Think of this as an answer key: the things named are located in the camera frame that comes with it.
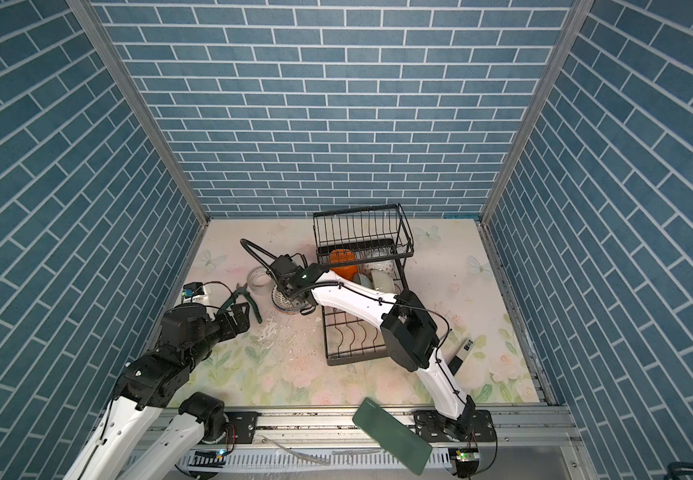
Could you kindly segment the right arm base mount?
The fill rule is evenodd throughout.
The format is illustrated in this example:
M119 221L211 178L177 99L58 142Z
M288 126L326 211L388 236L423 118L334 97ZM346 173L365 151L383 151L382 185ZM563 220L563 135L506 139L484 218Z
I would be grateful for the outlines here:
M452 420L436 410L413 412L414 432L429 443L489 443L497 440L491 412L475 410L463 420Z

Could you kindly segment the orange plastic bowl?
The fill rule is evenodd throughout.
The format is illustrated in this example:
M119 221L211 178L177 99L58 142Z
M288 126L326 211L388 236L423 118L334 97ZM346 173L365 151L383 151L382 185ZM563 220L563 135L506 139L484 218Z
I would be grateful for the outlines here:
M335 249L328 256L330 269L340 275L340 277L352 281L359 273L357 258L350 249Z

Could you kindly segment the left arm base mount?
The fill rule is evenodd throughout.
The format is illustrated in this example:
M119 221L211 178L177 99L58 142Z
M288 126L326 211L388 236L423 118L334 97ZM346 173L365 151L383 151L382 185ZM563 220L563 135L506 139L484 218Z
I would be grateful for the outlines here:
M206 393L196 392L184 400L178 413L192 415L200 425L202 444L252 444L260 413L256 411L226 411L224 401Z

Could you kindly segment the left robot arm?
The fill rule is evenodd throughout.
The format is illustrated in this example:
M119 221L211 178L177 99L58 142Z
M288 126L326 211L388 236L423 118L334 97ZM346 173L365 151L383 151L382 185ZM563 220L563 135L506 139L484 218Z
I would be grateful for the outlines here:
M98 427L68 473L68 479L162 479L194 448L206 445L225 458L254 439L258 416L228 414L224 401L196 392L178 406L176 416L136 461L130 454L150 426L210 357L216 344L250 328L250 304L226 309L184 303L160 320L156 344L126 366Z

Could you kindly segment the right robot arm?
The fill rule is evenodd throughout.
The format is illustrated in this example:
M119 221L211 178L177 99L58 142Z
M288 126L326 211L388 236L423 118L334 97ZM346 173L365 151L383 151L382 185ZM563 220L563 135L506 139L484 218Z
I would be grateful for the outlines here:
M380 330L390 358L419 376L436 412L461 429L471 423L476 404L460 388L442 356L443 340L438 336L434 312L425 308L414 292L372 290L320 264L302 267L288 255L276 258L266 271L290 304L334 308Z

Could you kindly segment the white bowl orange diamonds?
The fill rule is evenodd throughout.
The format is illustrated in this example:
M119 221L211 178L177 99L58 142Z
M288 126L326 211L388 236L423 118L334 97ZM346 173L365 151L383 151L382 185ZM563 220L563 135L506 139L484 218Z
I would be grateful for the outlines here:
M368 272L372 271L382 271L388 274L392 274L395 271L394 260L381 260L368 262L364 265L364 268Z

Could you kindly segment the cream bowl striped outside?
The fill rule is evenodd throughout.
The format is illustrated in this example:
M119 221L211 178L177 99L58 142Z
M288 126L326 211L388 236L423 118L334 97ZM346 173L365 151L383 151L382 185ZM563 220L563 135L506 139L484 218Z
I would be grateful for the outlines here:
M397 292L397 286L390 274L383 270L373 270L371 272L374 290L394 294Z

